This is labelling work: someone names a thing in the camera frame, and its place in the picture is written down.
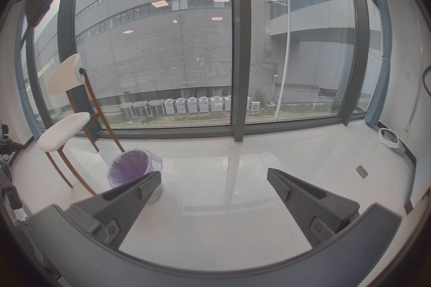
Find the street light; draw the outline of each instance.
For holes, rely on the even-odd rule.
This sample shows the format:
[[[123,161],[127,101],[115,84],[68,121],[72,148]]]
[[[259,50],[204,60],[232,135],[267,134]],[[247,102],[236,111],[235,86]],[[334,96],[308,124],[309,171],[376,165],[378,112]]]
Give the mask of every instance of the street light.
[[[266,4],[272,3],[272,2],[275,2],[276,4],[282,4],[283,6],[287,6],[288,7],[288,40],[286,42],[286,57],[284,59],[284,71],[283,71],[283,80],[281,82],[280,97],[278,98],[277,110],[275,111],[275,117],[274,117],[274,122],[276,122],[277,118],[278,118],[278,113],[280,112],[281,98],[283,97],[284,83],[286,82],[286,73],[287,73],[287,70],[288,70],[288,62],[289,62],[289,50],[290,50],[290,0],[287,0],[287,2],[288,2],[287,4],[286,4],[286,0],[268,0],[268,1],[265,1]]]

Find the gray building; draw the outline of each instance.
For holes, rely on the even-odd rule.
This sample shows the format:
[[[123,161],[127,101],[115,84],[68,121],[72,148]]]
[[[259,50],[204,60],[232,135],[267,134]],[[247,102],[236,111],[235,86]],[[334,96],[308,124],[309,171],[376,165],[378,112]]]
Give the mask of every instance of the gray building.
[[[111,112],[125,101],[231,94],[231,1],[76,0],[77,50],[100,105]],[[275,74],[278,100],[287,37],[285,0],[268,1],[251,0],[249,85],[251,100],[260,93],[267,102]],[[291,0],[291,10],[283,102],[314,102],[322,89],[341,102],[353,61],[353,0]],[[68,109],[65,96],[44,90],[59,64],[56,31],[54,16],[35,42],[52,114]]]

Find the air conditioning unit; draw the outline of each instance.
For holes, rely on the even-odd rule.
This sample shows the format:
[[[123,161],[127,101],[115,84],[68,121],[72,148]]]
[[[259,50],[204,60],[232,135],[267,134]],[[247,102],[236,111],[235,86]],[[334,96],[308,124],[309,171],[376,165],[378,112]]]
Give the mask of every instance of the air conditioning unit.
[[[197,113],[197,99],[195,97],[190,97],[187,100],[187,109],[189,113]]]
[[[220,96],[214,96],[211,98],[211,112],[222,112],[223,111],[223,98]]]
[[[187,110],[186,110],[186,101],[185,101],[184,98],[178,98],[175,101],[175,107],[177,108],[177,114],[178,115],[187,113]]]
[[[250,106],[250,111],[259,111],[260,110],[260,101],[252,101]]]
[[[166,115],[175,115],[174,101],[172,98],[165,99]]]
[[[224,111],[225,112],[231,111],[231,103],[232,103],[231,96],[227,96],[224,98]]]
[[[148,102],[153,116],[166,116],[165,108],[163,107],[164,99],[156,99]]]
[[[123,117],[136,117],[136,113],[133,108],[133,103],[121,103],[120,104],[121,114]]]
[[[199,98],[199,112],[208,112],[208,98],[206,96],[202,96]]]
[[[136,101],[133,103],[133,108],[138,117],[150,117],[153,116],[151,113],[150,106],[147,101]]]

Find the chair seat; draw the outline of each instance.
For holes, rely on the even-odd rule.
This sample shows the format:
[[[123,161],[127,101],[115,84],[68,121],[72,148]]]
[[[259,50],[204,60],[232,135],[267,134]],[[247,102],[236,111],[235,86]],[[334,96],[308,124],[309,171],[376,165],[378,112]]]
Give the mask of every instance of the chair seat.
[[[48,128],[37,141],[38,147],[44,152],[53,152],[79,132],[90,120],[88,112],[78,112],[55,123]]]

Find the floor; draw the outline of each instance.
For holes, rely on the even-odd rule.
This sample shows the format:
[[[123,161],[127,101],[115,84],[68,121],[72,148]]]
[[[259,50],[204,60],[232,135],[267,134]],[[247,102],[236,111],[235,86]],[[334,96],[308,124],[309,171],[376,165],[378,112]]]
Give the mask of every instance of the floor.
[[[162,157],[162,196],[146,205],[120,250],[155,263],[195,270],[236,270],[276,263],[311,249],[272,186],[269,167],[356,200],[363,212],[380,203],[402,216],[402,225],[367,285],[394,257],[421,219],[427,201],[409,215],[403,204],[413,165],[382,145],[362,120],[291,132],[232,138],[121,140]],[[65,154],[96,192],[109,189],[106,174],[120,154],[99,139],[96,153],[73,138]],[[13,166],[13,181],[32,212],[55,203],[66,209],[90,194],[54,159],[74,185],[61,179],[35,143]],[[362,179],[355,168],[362,165]]]

